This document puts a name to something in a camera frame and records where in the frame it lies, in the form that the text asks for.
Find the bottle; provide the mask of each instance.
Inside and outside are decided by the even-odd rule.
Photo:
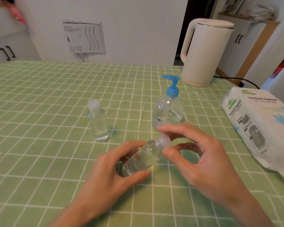
[[[147,170],[163,157],[162,150],[170,146],[170,138],[165,134],[161,134],[156,140],[149,140],[123,165],[123,174],[127,177],[138,171]]]
[[[184,105],[179,97],[179,89],[177,88],[180,77],[163,75],[164,79],[172,80],[172,86],[167,88],[166,94],[159,96],[153,106],[152,126],[158,131],[159,126],[167,124],[178,124],[181,122]]]
[[[100,107],[98,100],[91,100],[88,102],[89,112],[89,126],[92,130],[93,136],[97,142],[105,142],[109,139],[109,133],[106,126],[105,112]]]

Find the kettle base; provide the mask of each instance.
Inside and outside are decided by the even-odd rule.
[[[184,79],[182,76],[181,76],[181,80],[188,84],[188,85],[191,85],[191,86],[194,86],[194,87],[207,87],[208,85],[210,85],[211,82],[207,83],[207,84],[196,84],[196,83],[193,83],[193,82],[190,82],[186,79]]]

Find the forearm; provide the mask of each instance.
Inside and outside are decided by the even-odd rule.
[[[82,227],[89,220],[84,206],[76,202],[66,206],[48,227]]]
[[[258,201],[250,194],[239,204],[229,207],[236,222],[242,227],[274,227]]]

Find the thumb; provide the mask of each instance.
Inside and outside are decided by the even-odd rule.
[[[124,178],[124,180],[126,181],[127,187],[130,188],[145,180],[149,175],[151,175],[149,171],[143,170]]]
[[[172,147],[167,147],[162,151],[162,154],[181,172],[185,179],[191,183],[191,177],[194,173],[194,164],[187,161],[177,150]]]

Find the white kettle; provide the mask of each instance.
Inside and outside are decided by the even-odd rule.
[[[198,18],[189,23],[181,50],[184,83],[196,87],[210,85],[233,28],[233,23],[224,20]]]

